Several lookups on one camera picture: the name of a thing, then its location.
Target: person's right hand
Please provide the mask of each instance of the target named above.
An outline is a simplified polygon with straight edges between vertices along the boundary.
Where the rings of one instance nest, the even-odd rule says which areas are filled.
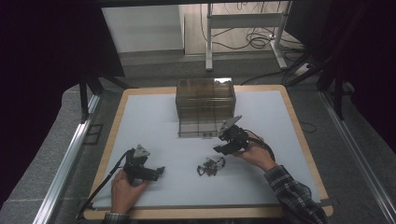
[[[258,137],[251,132],[247,132],[247,134],[251,138],[258,139]],[[264,172],[267,172],[277,166],[276,162],[271,159],[270,153],[260,144],[252,141],[248,143],[247,149],[245,151],[237,151],[233,153],[233,155],[235,157],[244,159],[252,165],[260,167],[262,170],[264,170]]]

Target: table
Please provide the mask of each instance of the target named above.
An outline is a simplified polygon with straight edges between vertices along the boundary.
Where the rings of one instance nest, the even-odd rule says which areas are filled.
[[[319,198],[322,202],[328,200],[326,189],[323,186],[318,169],[315,165],[313,157],[310,153],[308,145],[304,139],[299,121],[294,113],[291,101],[283,86],[235,86],[235,92],[246,91],[279,91],[283,99],[284,105],[290,116],[292,127],[297,135],[298,142],[309,167],[311,175],[315,181]],[[117,115],[114,119],[110,135],[107,140],[105,152],[103,154],[96,178],[92,185],[92,192],[101,184],[112,149],[115,145],[120,122],[125,110],[125,106],[130,95],[151,95],[151,94],[175,94],[176,88],[149,88],[127,90],[122,95]],[[323,206],[327,216],[332,214],[331,206]],[[106,211],[87,210],[84,213],[87,219],[102,219]],[[241,217],[281,217],[282,211],[280,206],[240,206],[240,207],[199,207],[199,208],[137,208],[131,212],[131,217],[135,219],[175,219],[175,218],[241,218]]]

